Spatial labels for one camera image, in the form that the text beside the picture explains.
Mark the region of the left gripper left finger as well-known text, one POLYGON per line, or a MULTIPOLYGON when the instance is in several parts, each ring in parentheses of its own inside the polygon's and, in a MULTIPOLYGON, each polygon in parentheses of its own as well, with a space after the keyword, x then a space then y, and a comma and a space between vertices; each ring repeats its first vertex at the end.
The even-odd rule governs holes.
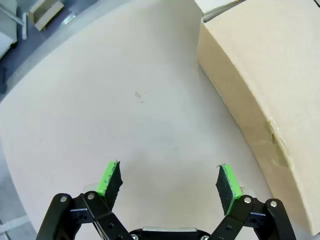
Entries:
POLYGON ((103 240, 129 240, 129 232, 112 212, 122 184, 120 163, 111 161, 95 191, 75 198, 67 193, 56 194, 36 239, 74 240, 83 224, 93 224, 103 240))

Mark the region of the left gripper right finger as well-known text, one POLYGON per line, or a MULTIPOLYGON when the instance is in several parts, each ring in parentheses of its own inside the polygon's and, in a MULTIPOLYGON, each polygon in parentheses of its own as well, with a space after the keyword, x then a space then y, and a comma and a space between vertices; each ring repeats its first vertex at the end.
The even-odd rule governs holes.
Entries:
POLYGON ((295 240, 292 224, 283 202, 266 202, 243 193, 229 164, 219 166, 216 188, 224 218, 209 236, 211 240, 234 240, 243 227, 252 228, 259 240, 295 240))

